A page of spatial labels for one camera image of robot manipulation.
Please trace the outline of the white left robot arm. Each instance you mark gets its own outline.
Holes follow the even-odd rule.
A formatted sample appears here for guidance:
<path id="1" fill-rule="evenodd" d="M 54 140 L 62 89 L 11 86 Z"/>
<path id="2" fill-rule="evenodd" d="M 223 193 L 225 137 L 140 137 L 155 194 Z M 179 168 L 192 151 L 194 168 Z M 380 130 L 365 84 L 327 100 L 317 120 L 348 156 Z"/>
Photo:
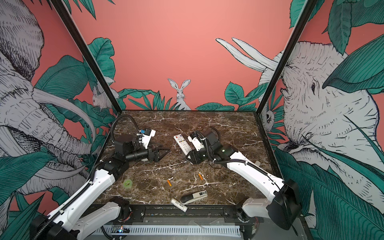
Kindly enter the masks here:
<path id="1" fill-rule="evenodd" d="M 159 162 L 171 150 L 150 146 L 150 136 L 123 135 L 114 140 L 112 157 L 98 163 L 89 180 L 57 209 L 46 217 L 35 218 L 30 225 L 31 240 L 83 240 L 106 223 L 117 220 L 125 223 L 132 218 L 130 202 L 114 197 L 98 210 L 84 212 L 129 168 L 130 162 L 147 159 Z"/>

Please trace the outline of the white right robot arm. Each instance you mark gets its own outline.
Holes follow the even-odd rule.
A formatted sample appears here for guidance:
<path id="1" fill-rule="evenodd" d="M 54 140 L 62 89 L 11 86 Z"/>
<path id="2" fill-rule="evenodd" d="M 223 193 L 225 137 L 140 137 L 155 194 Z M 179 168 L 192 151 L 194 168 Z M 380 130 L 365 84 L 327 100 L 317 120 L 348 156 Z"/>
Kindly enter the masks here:
<path id="1" fill-rule="evenodd" d="M 271 219 L 278 227 L 289 230 L 302 211 L 302 201 L 298 184 L 291 180 L 276 177 L 252 161 L 248 160 L 237 148 L 220 142 L 221 135 L 215 128 L 201 133 L 194 131 L 188 136 L 194 145 L 186 155 L 193 165 L 206 160 L 221 165 L 255 186 L 264 199 L 248 198 L 238 210 L 238 218 L 246 222 L 252 217 Z"/>

